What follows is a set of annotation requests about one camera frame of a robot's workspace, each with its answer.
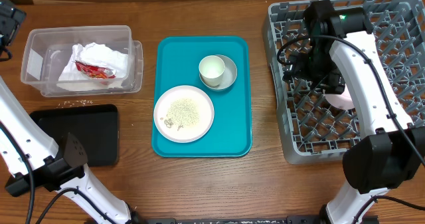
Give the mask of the pink small bowl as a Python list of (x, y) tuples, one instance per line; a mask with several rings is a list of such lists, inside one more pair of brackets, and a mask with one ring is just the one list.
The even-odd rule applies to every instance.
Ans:
[(330, 105), (340, 110), (351, 110), (355, 107), (347, 86), (342, 94), (325, 94), (325, 99)]

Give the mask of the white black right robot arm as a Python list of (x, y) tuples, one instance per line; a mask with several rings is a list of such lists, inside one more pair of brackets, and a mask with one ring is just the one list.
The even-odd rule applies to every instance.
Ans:
[(336, 10), (330, 0), (314, 1), (303, 20), (310, 49), (280, 60), (284, 80), (301, 78), (328, 94), (348, 91), (361, 128), (360, 142), (343, 155), (345, 183), (318, 221), (361, 223), (374, 203), (424, 165), (424, 129), (399, 103), (363, 8)]

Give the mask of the red snack wrapper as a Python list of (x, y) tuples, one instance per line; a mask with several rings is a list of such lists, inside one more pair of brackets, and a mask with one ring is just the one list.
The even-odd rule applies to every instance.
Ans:
[(103, 85), (109, 85), (109, 79), (115, 79), (115, 71), (110, 68), (94, 66), (86, 62), (76, 60), (75, 66), (79, 72), (89, 79), (99, 80)]

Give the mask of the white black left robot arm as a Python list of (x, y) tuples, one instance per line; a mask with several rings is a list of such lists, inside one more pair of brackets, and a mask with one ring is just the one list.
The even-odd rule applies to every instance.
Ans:
[(97, 223), (141, 223), (131, 207), (118, 199), (88, 167), (82, 144), (66, 134), (60, 144), (28, 115), (5, 82), (1, 83), (1, 157), (11, 177), (13, 197), (28, 193), (26, 222), (33, 216), (35, 190), (43, 186), (81, 207)]

